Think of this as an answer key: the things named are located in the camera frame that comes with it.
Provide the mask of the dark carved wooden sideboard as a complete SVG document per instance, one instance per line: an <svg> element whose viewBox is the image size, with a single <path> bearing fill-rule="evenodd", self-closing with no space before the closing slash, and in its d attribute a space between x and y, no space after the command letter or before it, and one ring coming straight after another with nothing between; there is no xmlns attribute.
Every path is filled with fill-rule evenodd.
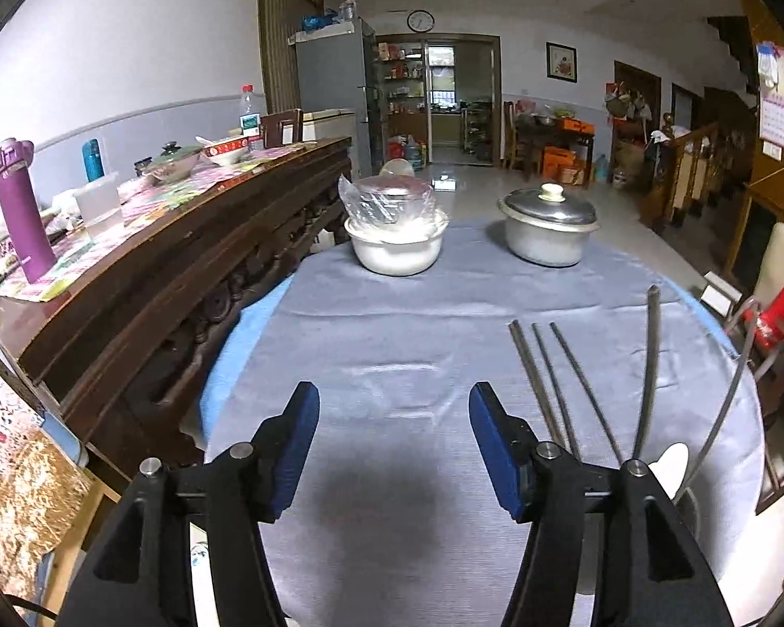
<svg viewBox="0 0 784 627"><path fill-rule="evenodd" d="M297 269L314 239L345 238L350 139L216 184L151 222L45 303L0 296L0 350L40 403L123 477L203 453L181 422L242 310Z"/></svg>

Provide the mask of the grey table cloth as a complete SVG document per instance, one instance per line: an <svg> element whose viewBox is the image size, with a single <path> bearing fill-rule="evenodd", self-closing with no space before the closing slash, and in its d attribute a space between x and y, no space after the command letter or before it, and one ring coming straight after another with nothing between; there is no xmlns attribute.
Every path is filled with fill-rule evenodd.
<svg viewBox="0 0 784 627"><path fill-rule="evenodd" d="M508 251L500 224L453 225L436 263L376 275L347 245L302 261L247 360L207 454L249 439L300 382L320 423L293 505L263 532L277 595L302 625L496 625L527 529L497 503L468 421L471 387L542 416L511 340L518 320L544 365L537 323L581 455L617 460L549 323L557 323L623 457L639 421L645 294L660 287L659 381L647 459L684 443L705 456L693 484L697 538L722 573L754 517L764 435L758 395L715 320L680 286L601 242L549 269ZM544 365L547 385L552 389Z"/></svg>

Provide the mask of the blue under cloth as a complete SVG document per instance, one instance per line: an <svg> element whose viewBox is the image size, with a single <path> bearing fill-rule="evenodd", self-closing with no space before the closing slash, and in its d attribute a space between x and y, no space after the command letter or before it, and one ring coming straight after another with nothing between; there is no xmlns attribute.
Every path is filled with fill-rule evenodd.
<svg viewBox="0 0 784 627"><path fill-rule="evenodd" d="M247 360L255 351L267 324L286 296L293 280L294 276L286 277L262 299L245 307L240 312L236 326L230 330L222 350L217 354L198 402L202 435L207 442L211 440L217 421L243 368L246 367Z"/></svg>

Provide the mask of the red child chair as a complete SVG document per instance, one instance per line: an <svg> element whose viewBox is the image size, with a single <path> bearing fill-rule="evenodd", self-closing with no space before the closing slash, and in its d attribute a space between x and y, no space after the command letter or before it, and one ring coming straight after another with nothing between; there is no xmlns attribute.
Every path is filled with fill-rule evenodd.
<svg viewBox="0 0 784 627"><path fill-rule="evenodd" d="M729 317L725 326L728 334L739 327L754 330L754 350L759 354L770 354L784 346L784 285L769 304L748 297L738 310Z"/></svg>

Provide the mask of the white step stool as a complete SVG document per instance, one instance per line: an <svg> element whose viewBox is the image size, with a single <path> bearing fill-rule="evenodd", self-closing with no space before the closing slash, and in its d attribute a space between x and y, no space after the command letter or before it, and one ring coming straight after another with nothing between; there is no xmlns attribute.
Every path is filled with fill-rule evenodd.
<svg viewBox="0 0 784 627"><path fill-rule="evenodd" d="M721 319L728 319L741 303L742 293L712 270L705 273L704 280L699 301Z"/></svg>

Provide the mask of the purple thermos bottle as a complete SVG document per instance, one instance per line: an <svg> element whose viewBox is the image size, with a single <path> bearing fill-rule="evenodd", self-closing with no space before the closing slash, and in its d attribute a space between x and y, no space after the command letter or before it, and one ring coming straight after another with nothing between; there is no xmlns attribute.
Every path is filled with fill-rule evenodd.
<svg viewBox="0 0 784 627"><path fill-rule="evenodd" d="M37 282L56 263L55 252L30 183L35 146L10 137L0 144L0 204L19 265L29 283Z"/></svg>

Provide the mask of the aluminium pot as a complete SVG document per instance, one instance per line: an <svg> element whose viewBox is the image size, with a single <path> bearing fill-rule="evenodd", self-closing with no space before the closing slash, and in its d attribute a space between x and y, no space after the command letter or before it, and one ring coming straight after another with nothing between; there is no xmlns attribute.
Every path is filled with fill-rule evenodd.
<svg viewBox="0 0 784 627"><path fill-rule="evenodd" d="M501 205L508 249L524 261L547 268L570 268L582 261L589 238L599 222L572 224L521 214Z"/></svg>

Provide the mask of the beige sofa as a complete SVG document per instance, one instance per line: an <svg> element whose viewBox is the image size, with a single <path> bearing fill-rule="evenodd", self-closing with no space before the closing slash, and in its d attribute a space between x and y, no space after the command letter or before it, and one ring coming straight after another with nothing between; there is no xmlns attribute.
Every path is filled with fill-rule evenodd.
<svg viewBox="0 0 784 627"><path fill-rule="evenodd" d="M752 296L768 307L784 288L784 223L776 222L760 264Z"/></svg>

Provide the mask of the pot lid with knob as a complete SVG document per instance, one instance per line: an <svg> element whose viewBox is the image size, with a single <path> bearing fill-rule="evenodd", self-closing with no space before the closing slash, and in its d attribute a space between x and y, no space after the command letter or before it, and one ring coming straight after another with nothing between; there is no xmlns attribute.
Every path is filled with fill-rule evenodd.
<svg viewBox="0 0 784 627"><path fill-rule="evenodd" d="M497 201L507 218L548 231L593 232L599 227L595 207L581 197L565 193L559 184L511 191Z"/></svg>

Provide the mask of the wooden stair railing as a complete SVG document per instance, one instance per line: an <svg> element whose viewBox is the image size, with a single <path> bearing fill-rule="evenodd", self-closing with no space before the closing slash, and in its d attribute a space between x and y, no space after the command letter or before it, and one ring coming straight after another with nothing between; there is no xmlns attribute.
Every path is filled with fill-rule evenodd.
<svg viewBox="0 0 784 627"><path fill-rule="evenodd" d="M640 221L657 235L729 200L751 174L751 136L718 122L654 130L645 149Z"/></svg>

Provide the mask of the glass lidded bowl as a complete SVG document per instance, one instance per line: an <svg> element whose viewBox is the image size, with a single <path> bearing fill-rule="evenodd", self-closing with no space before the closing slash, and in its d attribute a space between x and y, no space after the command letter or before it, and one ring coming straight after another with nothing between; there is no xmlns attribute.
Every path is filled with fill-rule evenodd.
<svg viewBox="0 0 784 627"><path fill-rule="evenodd" d="M202 147L197 144L179 146L177 142L168 142L158 156L137 161L134 171L137 176L153 178L159 184L177 183L189 177L201 153Z"/></svg>

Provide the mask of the orange boxes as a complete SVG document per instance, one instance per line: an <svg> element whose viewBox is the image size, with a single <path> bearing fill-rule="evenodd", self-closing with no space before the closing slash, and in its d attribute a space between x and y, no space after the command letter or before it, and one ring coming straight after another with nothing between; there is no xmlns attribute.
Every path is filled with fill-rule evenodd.
<svg viewBox="0 0 784 627"><path fill-rule="evenodd" d="M592 183L595 126L575 118L558 118L547 127L541 176L586 188Z"/></svg>

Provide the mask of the teal bottle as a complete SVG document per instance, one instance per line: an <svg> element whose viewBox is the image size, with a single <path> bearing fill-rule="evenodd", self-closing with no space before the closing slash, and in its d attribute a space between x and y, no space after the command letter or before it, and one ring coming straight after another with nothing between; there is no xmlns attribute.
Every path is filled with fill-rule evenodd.
<svg viewBox="0 0 784 627"><path fill-rule="evenodd" d="M100 144L97 139L90 139L82 144L82 159L85 166L86 180L95 183L104 177L104 164L101 159Z"/></svg>

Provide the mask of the red white bowl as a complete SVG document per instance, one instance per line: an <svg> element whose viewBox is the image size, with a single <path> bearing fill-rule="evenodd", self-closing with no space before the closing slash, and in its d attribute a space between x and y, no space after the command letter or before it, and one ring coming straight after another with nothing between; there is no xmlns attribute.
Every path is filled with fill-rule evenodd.
<svg viewBox="0 0 784 627"><path fill-rule="evenodd" d="M222 140L207 140L197 136L195 140L201 144L203 155L219 167L240 163L250 149L250 139L247 136L229 136Z"/></svg>

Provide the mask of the clear plastic bag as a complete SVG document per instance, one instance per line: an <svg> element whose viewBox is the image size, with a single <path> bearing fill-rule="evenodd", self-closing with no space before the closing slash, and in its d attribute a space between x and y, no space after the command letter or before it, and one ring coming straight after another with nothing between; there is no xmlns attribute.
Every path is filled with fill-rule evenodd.
<svg viewBox="0 0 784 627"><path fill-rule="evenodd" d="M338 195L348 217L362 227L398 229L432 221L436 211L432 186L410 176L375 176L355 183L341 176Z"/></svg>

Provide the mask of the dark wooden side table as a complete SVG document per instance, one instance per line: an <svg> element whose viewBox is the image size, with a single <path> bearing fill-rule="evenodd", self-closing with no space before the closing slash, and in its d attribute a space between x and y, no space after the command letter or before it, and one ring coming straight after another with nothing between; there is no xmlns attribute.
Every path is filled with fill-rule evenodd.
<svg viewBox="0 0 784 627"><path fill-rule="evenodd" d="M521 115L515 157L524 176L586 188L593 181L595 126L573 118Z"/></svg>

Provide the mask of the clear plastic water bottle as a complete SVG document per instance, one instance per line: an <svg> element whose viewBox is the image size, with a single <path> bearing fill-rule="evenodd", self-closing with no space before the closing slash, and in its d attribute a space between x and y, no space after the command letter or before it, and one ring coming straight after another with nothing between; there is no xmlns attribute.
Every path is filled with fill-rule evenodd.
<svg viewBox="0 0 784 627"><path fill-rule="evenodd" d="M239 129L243 136L257 140L260 137L260 112L256 108L255 86L242 86L240 94Z"/></svg>

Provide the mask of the white chest freezer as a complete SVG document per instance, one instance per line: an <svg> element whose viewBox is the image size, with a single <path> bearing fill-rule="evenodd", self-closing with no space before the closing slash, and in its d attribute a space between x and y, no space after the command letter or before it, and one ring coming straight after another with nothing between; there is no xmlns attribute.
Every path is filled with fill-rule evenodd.
<svg viewBox="0 0 784 627"><path fill-rule="evenodd" d="M318 142L324 139L348 137L356 144L355 115L351 109L324 109L303 113L303 140Z"/></svg>

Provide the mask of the grey refrigerator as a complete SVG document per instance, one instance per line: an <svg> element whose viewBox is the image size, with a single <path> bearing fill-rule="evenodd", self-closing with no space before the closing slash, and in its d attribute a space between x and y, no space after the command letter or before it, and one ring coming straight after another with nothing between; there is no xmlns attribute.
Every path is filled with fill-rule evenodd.
<svg viewBox="0 0 784 627"><path fill-rule="evenodd" d="M301 109L349 110L355 174L371 177L384 160L381 84L374 28L357 17L289 38L296 52Z"/></svg>

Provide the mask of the framed wall picture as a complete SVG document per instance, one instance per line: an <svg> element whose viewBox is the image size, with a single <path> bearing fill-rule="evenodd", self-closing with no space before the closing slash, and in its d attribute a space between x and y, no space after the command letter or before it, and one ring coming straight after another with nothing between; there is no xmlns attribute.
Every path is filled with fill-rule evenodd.
<svg viewBox="0 0 784 627"><path fill-rule="evenodd" d="M578 53L575 47L548 42L547 76L557 81L578 82Z"/></svg>

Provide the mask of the wall calendar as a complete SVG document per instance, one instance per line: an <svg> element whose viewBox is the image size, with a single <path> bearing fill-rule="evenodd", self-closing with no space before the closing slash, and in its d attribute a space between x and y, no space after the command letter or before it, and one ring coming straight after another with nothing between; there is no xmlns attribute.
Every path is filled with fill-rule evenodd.
<svg viewBox="0 0 784 627"><path fill-rule="evenodd" d="M756 46L759 75L759 137L784 149L784 47Z"/></svg>

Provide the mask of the round wall clock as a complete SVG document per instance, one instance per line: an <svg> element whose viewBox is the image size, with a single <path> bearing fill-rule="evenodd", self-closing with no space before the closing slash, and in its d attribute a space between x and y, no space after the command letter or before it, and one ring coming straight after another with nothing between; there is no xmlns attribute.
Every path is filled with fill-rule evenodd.
<svg viewBox="0 0 784 627"><path fill-rule="evenodd" d="M406 17L406 26L413 34L428 34L433 30L434 24L436 24L434 15L423 8L412 10Z"/></svg>

